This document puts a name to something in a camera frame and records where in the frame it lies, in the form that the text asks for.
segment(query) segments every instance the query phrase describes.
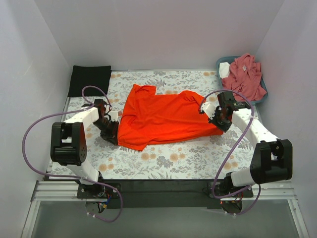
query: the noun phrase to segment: pink clothing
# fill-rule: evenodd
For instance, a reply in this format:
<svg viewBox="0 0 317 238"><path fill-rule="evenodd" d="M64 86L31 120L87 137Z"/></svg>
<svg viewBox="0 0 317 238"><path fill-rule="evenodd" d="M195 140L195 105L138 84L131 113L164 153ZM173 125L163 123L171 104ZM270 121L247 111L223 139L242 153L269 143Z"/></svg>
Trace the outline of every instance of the pink clothing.
<svg viewBox="0 0 317 238"><path fill-rule="evenodd" d="M222 79L224 89L241 93L250 101L263 98L266 91L260 86L261 63L255 63L255 57L246 53L234 59L230 65L230 74ZM237 101L244 101L240 96L234 95Z"/></svg>

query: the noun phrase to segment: gray floor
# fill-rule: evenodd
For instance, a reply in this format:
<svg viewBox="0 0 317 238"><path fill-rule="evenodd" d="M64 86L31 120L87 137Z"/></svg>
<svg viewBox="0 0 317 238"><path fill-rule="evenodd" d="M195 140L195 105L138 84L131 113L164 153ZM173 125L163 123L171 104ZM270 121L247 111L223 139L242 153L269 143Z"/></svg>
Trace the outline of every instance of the gray floor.
<svg viewBox="0 0 317 238"><path fill-rule="evenodd" d="M111 218L116 212L105 210L102 215ZM293 238L298 234L287 200L258 201L249 213L236 218L202 208L125 208L112 224L87 216L84 202L41 202L32 237Z"/></svg>

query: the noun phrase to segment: table surface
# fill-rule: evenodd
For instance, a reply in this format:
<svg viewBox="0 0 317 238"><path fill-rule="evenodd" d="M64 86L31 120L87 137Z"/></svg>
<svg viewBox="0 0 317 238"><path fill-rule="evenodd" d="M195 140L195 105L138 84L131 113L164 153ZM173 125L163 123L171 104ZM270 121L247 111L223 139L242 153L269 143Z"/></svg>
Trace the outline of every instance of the table surface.
<svg viewBox="0 0 317 238"><path fill-rule="evenodd" d="M108 97L114 110L123 110L133 84L154 85L157 94L177 94L184 90L202 96L219 89L214 71L123 71L113 72ZM100 97L89 97L90 100ZM211 95L208 101L217 104ZM67 111L78 110L85 103L82 97L70 98ZM225 156L242 134L232 125L221 136L162 145L148 145L142 152L114 146L102 140L100 131L90 126L86 131L87 159L107 179L212 179ZM250 165L253 148L244 138L220 174L237 171ZM72 175L66 167L53 163L52 174Z"/></svg>

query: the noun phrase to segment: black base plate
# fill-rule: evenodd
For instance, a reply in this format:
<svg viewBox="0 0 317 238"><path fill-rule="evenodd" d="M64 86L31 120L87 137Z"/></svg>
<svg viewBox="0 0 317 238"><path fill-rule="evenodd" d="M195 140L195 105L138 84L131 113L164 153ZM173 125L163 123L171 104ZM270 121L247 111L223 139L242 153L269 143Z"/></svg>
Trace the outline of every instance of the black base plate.
<svg viewBox="0 0 317 238"><path fill-rule="evenodd" d="M124 207L207 207L221 209L220 201L212 199L208 188L212 185L212 179L111 179L102 181L116 187L124 200ZM95 198L89 192L83 191L79 185L77 198ZM119 208L120 200L116 192L107 189L112 195L107 208ZM244 197L253 197L252 190L243 193Z"/></svg>

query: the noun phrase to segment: white cloth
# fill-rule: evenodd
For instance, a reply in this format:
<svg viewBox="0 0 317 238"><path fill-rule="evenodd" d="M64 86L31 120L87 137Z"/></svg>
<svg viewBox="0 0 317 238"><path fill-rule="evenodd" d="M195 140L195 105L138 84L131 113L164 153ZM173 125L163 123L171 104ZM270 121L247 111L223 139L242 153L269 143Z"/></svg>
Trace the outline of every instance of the white cloth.
<svg viewBox="0 0 317 238"><path fill-rule="evenodd" d="M220 78L226 78L229 76L230 73L230 64L228 62L220 63L219 65L219 75Z"/></svg>

